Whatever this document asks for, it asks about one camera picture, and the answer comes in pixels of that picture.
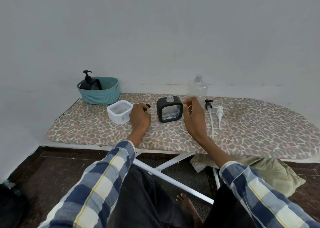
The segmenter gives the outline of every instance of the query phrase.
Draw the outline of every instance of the shirt sleeve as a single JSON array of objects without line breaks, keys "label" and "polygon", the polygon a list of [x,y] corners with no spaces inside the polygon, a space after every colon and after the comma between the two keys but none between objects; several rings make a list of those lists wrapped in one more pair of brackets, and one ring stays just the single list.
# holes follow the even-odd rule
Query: shirt sleeve
[{"label": "shirt sleeve", "polygon": [[134,145],[124,140],[101,161],[84,171],[39,228],[107,227],[121,184],[135,158]]},{"label": "shirt sleeve", "polygon": [[273,189],[249,166],[229,161],[220,169],[220,177],[257,227],[320,227],[302,208]]}]

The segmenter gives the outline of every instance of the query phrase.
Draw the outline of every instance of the leopard print fabric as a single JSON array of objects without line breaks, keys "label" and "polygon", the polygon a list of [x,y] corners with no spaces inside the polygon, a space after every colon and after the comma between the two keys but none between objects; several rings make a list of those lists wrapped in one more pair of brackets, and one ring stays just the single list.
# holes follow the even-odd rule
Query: leopard print fabric
[{"label": "leopard print fabric", "polygon": [[[156,102],[161,94],[121,94],[119,100],[150,104],[151,125],[139,146],[142,149],[205,153],[193,140],[183,123],[161,123]],[[247,98],[208,97],[213,106],[221,105],[224,116],[221,130],[213,110],[214,141],[224,151],[238,156],[277,159],[306,159],[319,153],[320,130],[302,115],[282,106]],[[78,145],[109,145],[126,139],[130,122],[116,125],[108,118],[106,105],[90,105],[79,100],[49,129],[54,142]],[[208,135],[211,123],[205,110]]]}]

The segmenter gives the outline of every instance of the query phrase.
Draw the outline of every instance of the teal basket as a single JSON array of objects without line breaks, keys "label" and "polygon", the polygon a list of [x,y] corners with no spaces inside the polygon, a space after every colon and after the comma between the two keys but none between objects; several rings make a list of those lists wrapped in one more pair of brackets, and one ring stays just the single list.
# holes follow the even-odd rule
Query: teal basket
[{"label": "teal basket", "polygon": [[84,82],[84,80],[82,80],[77,85],[77,88],[83,100],[93,105],[111,105],[116,102],[120,96],[118,80],[110,77],[94,78],[100,81],[102,90],[80,89],[80,84]]}]

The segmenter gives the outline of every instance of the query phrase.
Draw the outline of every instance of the dark gray mat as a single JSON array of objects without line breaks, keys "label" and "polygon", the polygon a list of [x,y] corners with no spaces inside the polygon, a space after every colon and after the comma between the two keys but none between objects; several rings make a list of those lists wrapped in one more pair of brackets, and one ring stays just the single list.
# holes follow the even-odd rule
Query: dark gray mat
[{"label": "dark gray mat", "polygon": [[[167,161],[143,158],[140,159],[139,157],[137,159],[153,168]],[[164,169],[162,173],[166,174],[167,176],[170,176],[171,178],[187,185],[188,187],[208,197],[211,197],[206,171],[203,170],[200,173],[197,173],[193,166],[190,164],[189,160],[180,161],[179,164],[177,163]],[[158,177],[153,177],[162,185],[163,189],[166,190],[166,192],[175,200],[176,196],[180,193],[179,189],[176,186]],[[204,220],[211,209],[211,205],[189,193],[187,193],[187,196],[192,201],[200,217]]]}]

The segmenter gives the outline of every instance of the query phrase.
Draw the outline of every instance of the brown floor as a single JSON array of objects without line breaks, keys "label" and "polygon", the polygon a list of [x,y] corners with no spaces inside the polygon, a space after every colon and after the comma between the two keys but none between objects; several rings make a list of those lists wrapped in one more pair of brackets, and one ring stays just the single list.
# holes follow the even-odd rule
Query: brown floor
[{"label": "brown floor", "polygon": [[[45,220],[48,212],[80,179],[83,171],[94,161],[106,155],[103,150],[75,150],[39,147],[11,174],[16,183],[30,198],[30,211],[20,228],[35,228]],[[139,158],[169,159],[174,155],[142,154]],[[289,198],[320,222],[320,164],[287,162],[306,184]],[[212,170],[206,168],[212,197],[216,185]]]}]

